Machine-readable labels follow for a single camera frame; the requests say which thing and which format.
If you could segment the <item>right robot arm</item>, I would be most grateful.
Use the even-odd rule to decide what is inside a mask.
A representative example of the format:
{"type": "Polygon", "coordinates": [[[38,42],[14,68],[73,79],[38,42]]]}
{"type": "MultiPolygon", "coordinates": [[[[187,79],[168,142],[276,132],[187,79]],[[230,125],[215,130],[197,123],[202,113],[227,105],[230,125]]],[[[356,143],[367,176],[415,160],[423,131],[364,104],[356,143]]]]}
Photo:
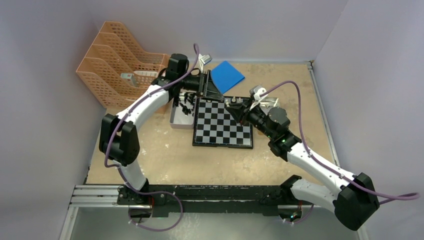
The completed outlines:
{"type": "Polygon", "coordinates": [[[320,185],[298,177],[281,189],[280,196],[288,204],[307,201],[334,213],[346,228],[357,231],[379,209],[372,179],[365,173],[354,174],[329,162],[293,134],[285,109],[273,107],[265,113],[252,100],[225,101],[225,109],[241,125],[252,125],[268,137],[270,151],[286,162],[308,172],[320,185]]]}

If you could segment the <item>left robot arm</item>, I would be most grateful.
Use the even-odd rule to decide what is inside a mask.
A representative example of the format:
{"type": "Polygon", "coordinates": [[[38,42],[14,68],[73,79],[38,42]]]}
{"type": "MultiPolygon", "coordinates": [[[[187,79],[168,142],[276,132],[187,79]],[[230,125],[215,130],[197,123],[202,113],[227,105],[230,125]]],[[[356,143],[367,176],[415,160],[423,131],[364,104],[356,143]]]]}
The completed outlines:
{"type": "Polygon", "coordinates": [[[106,114],[102,118],[99,150],[105,154],[104,165],[118,169],[124,184],[131,189],[130,199],[136,204],[142,205],[149,199],[149,191],[144,187],[148,180],[137,162],[141,126],[159,108],[178,97],[182,89],[193,91],[205,100],[223,102],[224,96],[213,83],[211,72],[203,72],[204,65],[211,59],[208,54],[199,54],[196,60],[199,73],[193,75],[187,56],[172,54],[168,66],[159,72],[141,97],[118,114],[106,114]]]}

